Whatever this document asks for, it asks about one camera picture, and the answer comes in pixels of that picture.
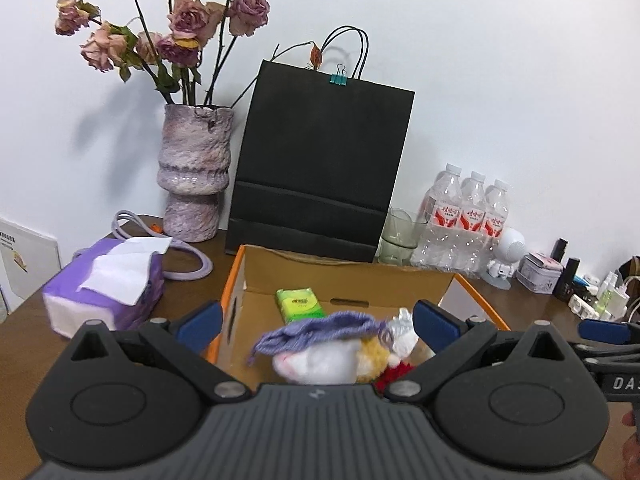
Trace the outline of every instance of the binder clip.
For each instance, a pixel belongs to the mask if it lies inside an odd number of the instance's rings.
[[[331,79],[329,79],[329,83],[334,85],[346,86],[347,85],[347,69],[342,63],[338,63],[337,65],[338,71],[335,74],[331,74]]]

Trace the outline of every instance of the human hand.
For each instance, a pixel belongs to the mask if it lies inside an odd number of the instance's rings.
[[[625,413],[622,417],[622,424],[625,426],[636,425],[633,411]],[[625,480],[640,480],[640,443],[638,443],[638,436],[635,432],[622,446],[622,459],[625,461],[625,468],[622,471]]]

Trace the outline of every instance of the black rope handle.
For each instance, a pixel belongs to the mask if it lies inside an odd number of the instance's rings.
[[[353,74],[351,75],[351,79],[356,78],[356,72],[358,73],[357,79],[362,77],[362,70],[364,69],[364,65],[367,62],[367,56],[369,55],[369,35],[358,27],[353,27],[353,25],[343,25],[332,30],[329,35],[324,40],[322,47],[320,48],[320,52],[324,53],[325,49],[329,46],[329,44],[335,40],[338,36],[341,36],[345,32],[351,32],[355,30],[360,37],[360,57],[358,58],[358,62],[356,63]]]

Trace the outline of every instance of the purple knitted item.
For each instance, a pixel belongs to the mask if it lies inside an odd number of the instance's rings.
[[[294,321],[273,332],[263,334],[251,350],[269,356],[281,352],[301,352],[314,343],[333,339],[360,339],[379,333],[386,321],[351,310],[334,312],[327,317]]]

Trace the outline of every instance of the pack of water bottles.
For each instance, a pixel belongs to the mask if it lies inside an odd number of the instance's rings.
[[[460,174],[461,168],[447,164],[424,196],[418,216],[427,223],[412,266],[473,275],[492,259],[509,215],[509,186],[496,180],[485,193],[483,174],[472,171],[462,187]]]

